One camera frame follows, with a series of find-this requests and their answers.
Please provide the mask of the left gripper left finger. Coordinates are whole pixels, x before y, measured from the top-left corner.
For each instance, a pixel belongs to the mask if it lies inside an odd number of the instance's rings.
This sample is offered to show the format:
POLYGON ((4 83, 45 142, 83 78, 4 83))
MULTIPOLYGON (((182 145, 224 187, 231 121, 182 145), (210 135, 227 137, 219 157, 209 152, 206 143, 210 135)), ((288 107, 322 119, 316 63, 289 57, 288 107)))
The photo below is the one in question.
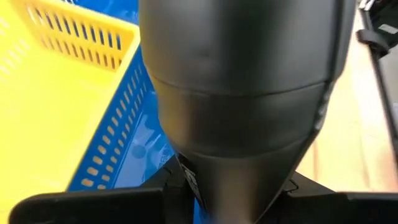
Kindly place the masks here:
POLYGON ((175 156, 139 187, 157 192, 152 202, 159 202, 160 208, 150 212, 152 217, 159 214, 156 224, 204 224, 200 206, 175 156))

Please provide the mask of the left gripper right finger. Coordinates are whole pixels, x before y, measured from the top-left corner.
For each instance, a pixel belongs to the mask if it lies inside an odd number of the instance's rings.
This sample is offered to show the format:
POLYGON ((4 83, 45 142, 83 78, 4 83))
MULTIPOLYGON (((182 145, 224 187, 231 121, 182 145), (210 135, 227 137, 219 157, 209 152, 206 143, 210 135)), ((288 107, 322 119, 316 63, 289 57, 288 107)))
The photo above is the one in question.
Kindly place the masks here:
POLYGON ((337 224, 346 196, 294 173, 257 224, 337 224))

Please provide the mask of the blue plastic basket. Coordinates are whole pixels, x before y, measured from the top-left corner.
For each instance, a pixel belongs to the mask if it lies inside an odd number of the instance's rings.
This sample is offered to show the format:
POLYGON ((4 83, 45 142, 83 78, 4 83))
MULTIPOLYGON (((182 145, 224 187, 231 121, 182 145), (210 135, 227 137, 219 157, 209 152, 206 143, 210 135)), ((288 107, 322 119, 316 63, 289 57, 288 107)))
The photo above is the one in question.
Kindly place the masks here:
POLYGON ((68 191, 137 187, 173 156, 160 127, 156 94, 138 49, 68 191))

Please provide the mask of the yellow plastic basket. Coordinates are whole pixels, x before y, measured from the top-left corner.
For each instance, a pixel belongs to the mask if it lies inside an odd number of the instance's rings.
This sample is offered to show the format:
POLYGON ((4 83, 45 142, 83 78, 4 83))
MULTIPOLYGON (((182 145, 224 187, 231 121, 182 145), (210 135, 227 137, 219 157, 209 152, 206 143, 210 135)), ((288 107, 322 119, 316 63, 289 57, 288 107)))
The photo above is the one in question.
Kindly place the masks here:
POLYGON ((135 24, 61 0, 0 0, 0 224, 71 184, 139 42, 135 24))

